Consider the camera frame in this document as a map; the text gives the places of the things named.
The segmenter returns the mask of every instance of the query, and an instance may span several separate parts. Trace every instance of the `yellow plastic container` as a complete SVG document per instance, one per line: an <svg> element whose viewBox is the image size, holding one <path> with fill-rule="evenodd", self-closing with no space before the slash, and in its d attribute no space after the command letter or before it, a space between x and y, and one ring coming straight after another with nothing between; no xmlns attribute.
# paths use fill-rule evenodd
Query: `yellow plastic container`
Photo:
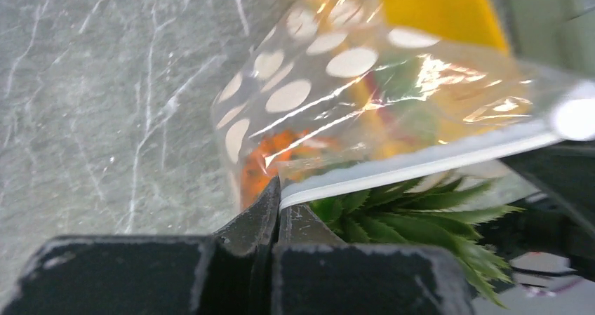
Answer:
<svg viewBox="0 0 595 315"><path fill-rule="evenodd" d="M489 0L382 0L387 21L508 52L506 36Z"/></svg>

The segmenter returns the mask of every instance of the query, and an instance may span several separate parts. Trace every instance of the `transparent plastic bag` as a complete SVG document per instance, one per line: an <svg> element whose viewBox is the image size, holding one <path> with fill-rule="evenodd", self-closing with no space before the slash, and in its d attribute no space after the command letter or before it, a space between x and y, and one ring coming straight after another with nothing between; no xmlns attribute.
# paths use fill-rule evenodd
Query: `transparent plastic bag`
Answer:
<svg viewBox="0 0 595 315"><path fill-rule="evenodd" d="M301 0L213 104L241 207L282 207L595 137L595 86L388 27L377 0Z"/></svg>

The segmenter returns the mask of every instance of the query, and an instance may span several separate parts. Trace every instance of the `green plant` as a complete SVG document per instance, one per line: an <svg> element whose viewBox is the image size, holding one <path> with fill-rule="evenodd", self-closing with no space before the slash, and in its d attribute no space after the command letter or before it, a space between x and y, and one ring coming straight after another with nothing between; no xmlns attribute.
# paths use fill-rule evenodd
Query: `green plant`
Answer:
<svg viewBox="0 0 595 315"><path fill-rule="evenodd" d="M490 284L509 281L509 265L477 244L474 225L519 210L497 206L483 210L453 210L490 189L492 181L460 189L463 177L445 176L433 187L412 192L423 177L393 185L352 192L311 202L312 210L348 243L411 243L440 246L461 264L470 284L503 307Z"/></svg>

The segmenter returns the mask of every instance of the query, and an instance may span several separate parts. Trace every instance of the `black object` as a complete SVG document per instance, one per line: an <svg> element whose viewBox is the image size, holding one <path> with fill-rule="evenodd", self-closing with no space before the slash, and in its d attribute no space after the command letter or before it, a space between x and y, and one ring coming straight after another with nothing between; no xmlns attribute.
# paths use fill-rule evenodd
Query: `black object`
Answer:
<svg viewBox="0 0 595 315"><path fill-rule="evenodd" d="M566 256L576 274L595 280L592 150L562 143L505 158L547 195L517 201L525 212L484 224L483 243L507 259L537 250ZM448 251L347 245L306 205L279 211L279 203L274 179L210 236L50 240L2 314L474 313L475 293Z"/></svg>

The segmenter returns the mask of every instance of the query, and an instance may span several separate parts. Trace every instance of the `gray marble countertop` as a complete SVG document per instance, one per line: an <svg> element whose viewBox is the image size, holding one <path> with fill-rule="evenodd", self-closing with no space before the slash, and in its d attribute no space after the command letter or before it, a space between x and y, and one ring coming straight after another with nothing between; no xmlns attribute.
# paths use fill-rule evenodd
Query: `gray marble countertop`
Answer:
<svg viewBox="0 0 595 315"><path fill-rule="evenodd" d="M58 234L236 213L210 104L294 0L0 0L0 307Z"/></svg>

